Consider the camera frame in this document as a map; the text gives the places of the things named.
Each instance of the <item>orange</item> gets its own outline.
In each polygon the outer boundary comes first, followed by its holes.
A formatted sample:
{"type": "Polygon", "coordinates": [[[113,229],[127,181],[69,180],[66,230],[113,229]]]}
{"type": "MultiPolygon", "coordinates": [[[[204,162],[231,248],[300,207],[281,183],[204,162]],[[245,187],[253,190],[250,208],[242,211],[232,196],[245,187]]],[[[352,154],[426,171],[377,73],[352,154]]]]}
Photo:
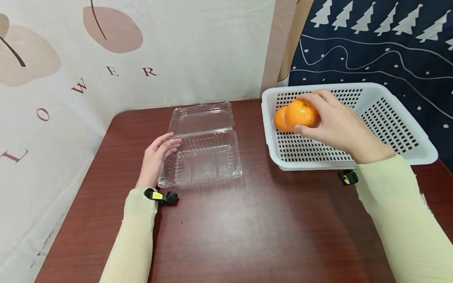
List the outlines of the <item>orange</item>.
{"type": "Polygon", "coordinates": [[[288,105],[285,112],[285,121],[288,129],[295,132],[294,127],[303,125],[307,127],[316,127],[320,118],[318,111],[313,105],[305,100],[294,100],[288,105]]]}
{"type": "Polygon", "coordinates": [[[274,125],[280,132],[290,132],[284,120],[284,114],[287,106],[280,107],[274,114],[274,125]]]}

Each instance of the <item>white plastic basket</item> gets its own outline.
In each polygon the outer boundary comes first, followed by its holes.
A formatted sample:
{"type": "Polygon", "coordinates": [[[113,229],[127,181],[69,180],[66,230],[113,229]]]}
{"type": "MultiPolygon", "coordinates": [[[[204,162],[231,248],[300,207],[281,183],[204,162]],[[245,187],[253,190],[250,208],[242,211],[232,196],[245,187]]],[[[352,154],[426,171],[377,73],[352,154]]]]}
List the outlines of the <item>white plastic basket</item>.
{"type": "Polygon", "coordinates": [[[409,164],[433,163],[436,148],[403,104],[382,85],[345,83],[270,88],[263,93],[266,143],[270,157],[284,171],[354,168],[355,162],[343,151],[299,134],[282,133],[274,127],[274,113],[297,95],[329,89],[339,101],[352,107],[372,132],[401,154],[409,164]]]}

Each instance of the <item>container lid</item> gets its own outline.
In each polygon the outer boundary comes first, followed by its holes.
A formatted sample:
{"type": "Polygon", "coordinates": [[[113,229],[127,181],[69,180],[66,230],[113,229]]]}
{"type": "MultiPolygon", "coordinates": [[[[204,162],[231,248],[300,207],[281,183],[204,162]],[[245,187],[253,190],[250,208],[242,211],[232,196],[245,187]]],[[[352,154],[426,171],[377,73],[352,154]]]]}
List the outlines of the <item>container lid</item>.
{"type": "Polygon", "coordinates": [[[176,108],[170,121],[169,132],[175,137],[231,130],[234,126],[230,102],[201,104],[176,108]]]}

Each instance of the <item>sleeve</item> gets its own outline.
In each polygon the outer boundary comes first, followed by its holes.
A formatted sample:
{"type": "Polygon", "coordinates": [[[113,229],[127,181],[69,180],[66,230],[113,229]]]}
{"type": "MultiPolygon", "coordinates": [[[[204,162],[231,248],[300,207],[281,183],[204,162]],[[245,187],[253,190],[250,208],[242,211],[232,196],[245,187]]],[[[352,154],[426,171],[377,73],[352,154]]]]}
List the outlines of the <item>sleeve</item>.
{"type": "Polygon", "coordinates": [[[146,283],[153,254],[153,227],[158,203],[130,191],[124,218],[99,283],[146,283]]]}
{"type": "Polygon", "coordinates": [[[398,283],[453,282],[453,245],[421,196],[406,161],[357,165],[359,199],[370,214],[398,283]]]}

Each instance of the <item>left hand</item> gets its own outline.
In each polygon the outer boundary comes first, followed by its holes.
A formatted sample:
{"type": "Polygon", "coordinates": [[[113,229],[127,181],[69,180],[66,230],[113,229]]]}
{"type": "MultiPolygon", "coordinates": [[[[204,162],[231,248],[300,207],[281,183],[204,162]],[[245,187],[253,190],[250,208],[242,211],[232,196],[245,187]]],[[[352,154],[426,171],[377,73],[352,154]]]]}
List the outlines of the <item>left hand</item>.
{"type": "Polygon", "coordinates": [[[145,150],[139,180],[135,185],[136,188],[156,188],[157,180],[159,178],[164,160],[167,156],[176,152],[176,150],[178,150],[178,146],[181,145],[181,139],[170,139],[173,135],[174,133],[168,133],[158,137],[145,150]]]}

